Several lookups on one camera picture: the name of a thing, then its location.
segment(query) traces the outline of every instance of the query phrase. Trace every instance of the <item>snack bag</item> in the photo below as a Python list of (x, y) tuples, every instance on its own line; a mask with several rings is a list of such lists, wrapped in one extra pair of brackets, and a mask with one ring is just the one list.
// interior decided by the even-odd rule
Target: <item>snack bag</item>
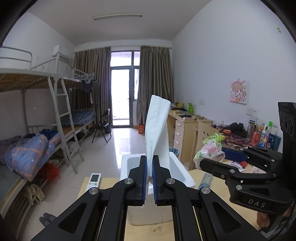
[(204, 158), (208, 158), (214, 161), (222, 161), (225, 158), (224, 152), (222, 149), (222, 141), (225, 139), (225, 136), (218, 133), (213, 134), (207, 139), (203, 140), (204, 146), (200, 151), (195, 154), (193, 161), (197, 169), (200, 168), (200, 161)]

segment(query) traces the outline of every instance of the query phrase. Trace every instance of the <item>blue quilt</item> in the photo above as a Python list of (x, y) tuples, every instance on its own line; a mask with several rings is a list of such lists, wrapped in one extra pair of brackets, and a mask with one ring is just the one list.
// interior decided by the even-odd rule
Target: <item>blue quilt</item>
[(60, 139), (59, 133), (50, 140), (40, 133), (32, 138), (17, 138), (17, 141), (14, 140), (13, 143), (2, 145), (0, 160), (5, 160), (11, 172), (15, 171), (24, 179), (32, 181), (37, 172), (52, 156)]
[[(73, 110), (72, 119), (75, 126), (84, 126), (86, 123), (91, 121), (94, 116), (94, 110)], [(65, 115), (61, 118), (62, 126), (71, 126), (69, 115)]]

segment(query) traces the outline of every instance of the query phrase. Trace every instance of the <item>black chair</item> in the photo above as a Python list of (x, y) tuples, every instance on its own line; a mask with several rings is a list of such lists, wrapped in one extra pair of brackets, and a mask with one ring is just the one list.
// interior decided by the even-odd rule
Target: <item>black chair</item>
[(104, 130), (106, 130), (107, 128), (109, 128), (109, 123), (106, 122), (106, 120), (107, 120), (107, 118), (108, 118), (108, 116), (109, 116), (109, 113), (110, 113), (110, 109), (107, 109), (107, 110), (103, 113), (103, 115), (102, 115), (102, 117), (101, 117), (101, 119), (100, 119), (100, 122), (99, 122), (98, 124), (95, 124), (95, 125), (92, 127), (92, 129), (96, 129), (96, 132), (97, 132), (98, 130), (100, 130), (98, 137), (100, 136), (101, 133), (103, 133), (103, 137), (105, 138), (105, 141), (106, 141), (106, 142), (109, 142), (109, 140), (111, 140), (111, 138), (112, 138), (111, 131), (110, 131), (110, 139), (109, 139), (109, 140), (106, 139), (106, 137), (105, 137), (105, 135), (104, 135), (104, 132), (103, 132)]

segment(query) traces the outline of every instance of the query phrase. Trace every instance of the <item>air conditioner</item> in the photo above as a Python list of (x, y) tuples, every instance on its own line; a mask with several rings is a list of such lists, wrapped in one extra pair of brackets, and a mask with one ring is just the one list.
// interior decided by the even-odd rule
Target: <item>air conditioner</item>
[(54, 51), (52, 52), (52, 56), (56, 57), (57, 54), (60, 54), (66, 60), (70, 60), (73, 58), (73, 53), (70, 52), (68, 49), (62, 47), (61, 45), (54, 46)]

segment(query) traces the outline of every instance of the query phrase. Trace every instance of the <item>tissue paper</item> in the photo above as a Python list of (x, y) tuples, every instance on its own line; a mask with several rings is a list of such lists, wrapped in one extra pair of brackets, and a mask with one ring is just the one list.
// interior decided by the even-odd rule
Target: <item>tissue paper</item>
[(152, 176), (152, 159), (158, 155), (160, 166), (170, 168), (167, 118), (170, 101), (152, 95), (145, 127), (147, 176)]

